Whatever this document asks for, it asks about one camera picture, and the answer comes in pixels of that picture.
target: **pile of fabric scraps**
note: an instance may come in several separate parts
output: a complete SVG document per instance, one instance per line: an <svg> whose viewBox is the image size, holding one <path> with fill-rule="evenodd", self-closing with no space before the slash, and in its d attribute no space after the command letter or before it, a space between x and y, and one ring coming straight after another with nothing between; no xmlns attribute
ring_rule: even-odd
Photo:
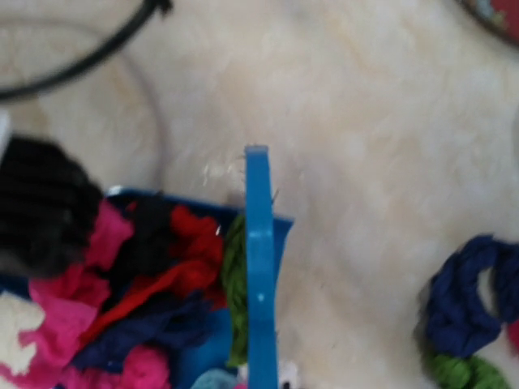
<svg viewBox="0 0 519 389"><path fill-rule="evenodd" d="M29 280L45 319L19 341L36 344L36 355L26 373L0 365L0 375L22 389L172 388L175 358L211 335L204 319L227 301L229 364L247 362L244 218L225 241L219 228L161 196L135 198L124 209L103 200L84 261L54 278ZM193 387L243 384L211 370Z"/></svg>
<svg viewBox="0 0 519 389"><path fill-rule="evenodd" d="M487 312L479 294L482 271L493 272L497 314ZM497 339L503 325L519 349L519 245L477 236L452 254L431 280L427 303L425 362L446 389L510 388L489 362L475 356Z"/></svg>

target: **light blue fabric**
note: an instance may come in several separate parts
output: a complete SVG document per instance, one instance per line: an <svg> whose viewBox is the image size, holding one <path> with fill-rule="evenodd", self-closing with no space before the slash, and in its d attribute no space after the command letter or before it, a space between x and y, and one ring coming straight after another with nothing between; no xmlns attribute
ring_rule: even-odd
<svg viewBox="0 0 519 389"><path fill-rule="evenodd" d="M234 389L239 381L224 370L213 369L202 374L191 389Z"/></svg>

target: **white fluffy rug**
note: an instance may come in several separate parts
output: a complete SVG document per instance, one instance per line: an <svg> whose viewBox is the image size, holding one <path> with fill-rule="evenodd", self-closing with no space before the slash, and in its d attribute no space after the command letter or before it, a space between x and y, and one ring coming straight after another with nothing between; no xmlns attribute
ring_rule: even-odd
<svg viewBox="0 0 519 389"><path fill-rule="evenodd" d="M0 82L93 47L136 0L2 0ZM124 55L9 107L104 186L240 199L248 143L270 146L294 216L280 354L309 388L428 388L417 295L462 242L519 240L519 52L450 0L177 0ZM0 360L41 314L0 298ZM519 387L501 339L483 354Z"/></svg>

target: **red fabric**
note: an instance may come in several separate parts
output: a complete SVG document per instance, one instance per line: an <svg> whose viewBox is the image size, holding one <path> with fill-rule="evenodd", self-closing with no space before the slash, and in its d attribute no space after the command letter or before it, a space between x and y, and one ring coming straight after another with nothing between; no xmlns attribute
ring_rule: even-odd
<svg viewBox="0 0 519 389"><path fill-rule="evenodd" d="M519 352L519 320L507 327L508 338L513 347Z"/></svg>
<svg viewBox="0 0 519 389"><path fill-rule="evenodd" d="M506 33L519 39L519 2L517 0L491 0L495 11L503 11L507 22Z"/></svg>
<svg viewBox="0 0 519 389"><path fill-rule="evenodd" d="M170 291L187 297L195 290L204 290L214 308L225 306L225 294L219 275L223 263L223 239L217 236L218 224L210 217L198 218L184 206L171 213L171 229L178 243L171 254L180 263L158 277L138 277L127 295L110 311L104 313L80 337L81 346L94 341L110 324L125 318L143 305L152 295Z"/></svg>
<svg viewBox="0 0 519 389"><path fill-rule="evenodd" d="M171 389L168 357L146 346L131 350L122 374L99 369L79 371L71 366L63 373L60 383L66 389Z"/></svg>
<svg viewBox="0 0 519 389"><path fill-rule="evenodd" d="M70 266L52 280L31 280L29 292L45 312L45 320L35 331L20 332L22 345L36 343L36 355L26 374L14 375L0 365L0 375L17 387L54 387L78 351L79 336L92 324L101 304L109 296L109 283L97 271L112 267L121 244L131 237L133 226L108 202L100 205L84 263Z"/></svg>

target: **blue plastic bin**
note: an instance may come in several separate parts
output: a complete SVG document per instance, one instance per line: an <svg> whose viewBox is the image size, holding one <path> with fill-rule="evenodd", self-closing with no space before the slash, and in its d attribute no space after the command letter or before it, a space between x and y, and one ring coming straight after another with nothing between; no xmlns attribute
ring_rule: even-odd
<svg viewBox="0 0 519 389"><path fill-rule="evenodd" d="M247 147L246 218L247 218L247 287L249 308L249 383L250 389L276 389L277 340L275 295L285 239L293 221L272 215L272 195L268 167L268 149ZM125 207L138 197L156 192L111 188L107 197L114 205ZM236 207L222 207L191 199L165 196L173 204L184 204L198 216L211 216L225 234L234 218L243 212ZM28 298L28 282L22 278L0 276L0 287ZM232 344L231 319L228 310L208 316L212 337L198 348L183 350L174 367L177 389L189 389L194 381L212 368L225 368Z"/></svg>

